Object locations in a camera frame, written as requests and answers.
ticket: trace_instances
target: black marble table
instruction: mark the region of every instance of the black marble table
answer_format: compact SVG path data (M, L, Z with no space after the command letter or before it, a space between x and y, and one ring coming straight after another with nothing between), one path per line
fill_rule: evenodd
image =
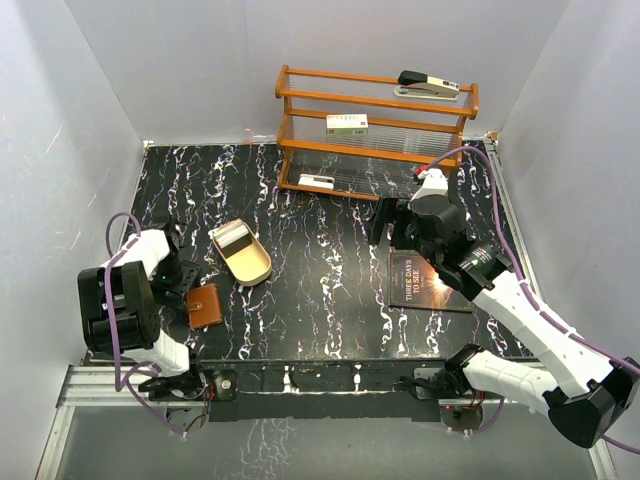
M387 307L388 238L371 247L365 234L375 205L279 191L282 160L275 145L148 150L132 212L143 225L166 210L184 222L182 254L202 265L203 283L218 286L225 317L224 324L193 330L163 308L163 327L173 338L202 360L446 358L471 341L499 355L528 354L478 309ZM410 196L417 188L413 165L361 159L350 167L378 195ZM485 167L465 154L456 183L450 195L459 195L471 229L480 239L495 238ZM271 277L253 288L235 283L209 238L210 230L235 218L271 255Z

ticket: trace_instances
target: gray wall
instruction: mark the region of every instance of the gray wall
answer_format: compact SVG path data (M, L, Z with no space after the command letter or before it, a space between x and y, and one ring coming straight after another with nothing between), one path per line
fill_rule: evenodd
M0 2L2 478L33 478L67 365L76 276L106 258L142 145L63 0Z
M392 77L413 69L477 82L480 114L467 133L500 129L567 4L66 2L136 131L159 144L275 139L282 100L274 87L285 63Z
M592 340L640 359L640 4L571 2L500 136L543 294ZM640 447L640 399L611 430ZM611 447L624 479L640 457Z

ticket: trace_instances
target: brown wallet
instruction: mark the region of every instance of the brown wallet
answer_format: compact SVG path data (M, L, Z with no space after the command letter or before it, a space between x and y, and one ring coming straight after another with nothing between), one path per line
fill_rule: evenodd
M187 309L191 328L208 327L224 320L218 287L213 283L189 290Z

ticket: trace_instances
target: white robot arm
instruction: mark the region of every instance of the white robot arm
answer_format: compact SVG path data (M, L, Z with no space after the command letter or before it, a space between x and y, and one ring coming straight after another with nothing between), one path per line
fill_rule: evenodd
M151 362L159 378L140 391L191 392L200 386L194 360L186 345L169 337L160 326L157 304L185 312L185 294L199 282L200 267L181 260L179 231L173 220L132 234L111 270L111 290L120 353L137 362ZM78 291L85 342L89 349L114 354L105 289L109 262L78 275Z
M467 234L461 208L438 194L414 197L410 205L406 200L382 199L370 224L370 243L379 242L386 223L395 225L392 246L419 252L446 285L500 321L546 367L530 368L467 345L430 380L434 390L458 395L472 389L497 393L547 415L566 438L585 448L593 446L629 408L640 377L541 318L510 271L510 261L491 244ZM557 314L538 303L575 334Z

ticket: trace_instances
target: book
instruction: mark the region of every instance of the book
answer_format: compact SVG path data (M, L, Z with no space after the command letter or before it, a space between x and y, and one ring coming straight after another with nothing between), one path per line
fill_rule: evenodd
M471 302L446 286L414 251L389 254L389 306L471 312Z

